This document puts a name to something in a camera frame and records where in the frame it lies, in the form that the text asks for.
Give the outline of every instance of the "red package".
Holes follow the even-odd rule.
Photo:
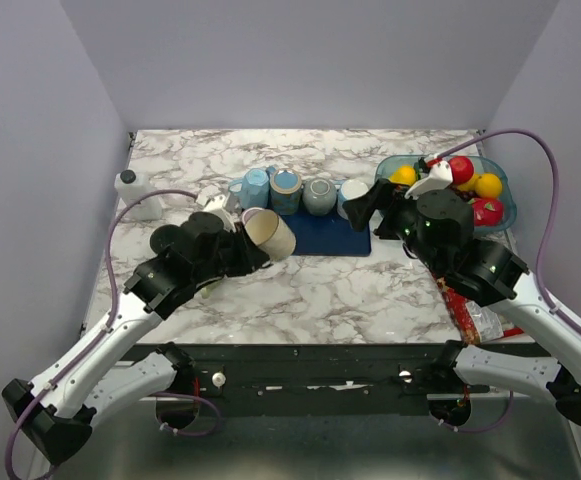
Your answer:
[[[515,327],[502,315],[494,313],[487,307],[481,308],[472,300],[459,295],[446,285],[443,278],[437,279],[437,286],[464,342],[477,345],[523,333],[523,330]]]

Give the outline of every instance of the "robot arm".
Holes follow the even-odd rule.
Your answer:
[[[140,264],[125,283],[114,319],[109,320],[108,312],[56,363],[29,382],[12,380],[2,392],[15,421],[37,402],[22,429],[54,465],[74,455],[93,428],[114,412],[173,385],[185,392],[194,379],[193,361],[174,345],[159,348],[130,368],[115,370],[114,366],[200,289],[226,276],[247,275],[270,262],[243,225],[233,225],[221,209],[195,212],[180,227],[170,227],[170,243]],[[99,337],[84,355],[84,349]],[[63,378],[51,383],[57,372],[71,364]]]
[[[408,187],[380,179],[344,209],[355,230],[375,210],[383,221],[375,234],[400,239],[437,277],[460,295],[513,319],[553,358],[495,354],[475,346],[448,345],[446,367],[463,382],[491,385],[550,401],[581,425],[581,335],[552,310],[534,273],[503,245],[473,237],[472,208],[450,190],[428,190],[415,200]],[[575,327],[581,318],[560,306]]]

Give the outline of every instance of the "mug handle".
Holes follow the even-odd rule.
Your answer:
[[[239,188],[239,190],[233,190],[232,187],[236,187],[237,185],[241,185],[243,183],[243,179],[242,178],[237,178],[236,180],[232,180],[230,183],[228,183],[228,191],[231,193],[239,194],[241,193],[241,188]]]

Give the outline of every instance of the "marble countertop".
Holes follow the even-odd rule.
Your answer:
[[[252,167],[296,169],[303,178],[358,178],[369,185],[381,160],[428,154],[472,137],[428,130],[153,130],[138,133],[130,166],[157,188],[216,195]],[[464,153],[476,155],[476,148]],[[185,197],[164,196],[158,222],[123,222],[112,255],[119,285],[153,256],[151,232],[179,224],[200,209]],[[500,234],[499,239],[508,237]],[[101,271],[86,327],[110,306]],[[459,339],[426,268],[400,242],[372,239],[372,254],[291,257],[248,277],[224,280],[207,299],[197,295],[142,342],[160,343],[415,343]]]

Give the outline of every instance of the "fruit basket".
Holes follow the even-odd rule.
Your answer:
[[[484,235],[491,232],[499,232],[505,230],[512,226],[514,221],[517,219],[517,205],[512,199],[512,193],[510,192],[510,186],[508,185],[508,177],[504,173],[503,169],[497,165],[492,160],[488,160],[484,157],[466,155],[474,166],[474,171],[477,174],[483,173],[494,173],[501,180],[503,186],[503,191],[499,195],[498,200],[503,204],[504,213],[501,221],[494,226],[478,226],[474,227],[476,234]],[[374,179],[377,181],[379,178],[390,178],[390,176],[399,168],[404,165],[414,166],[417,161],[421,158],[421,155],[393,155],[384,159],[375,173]]]

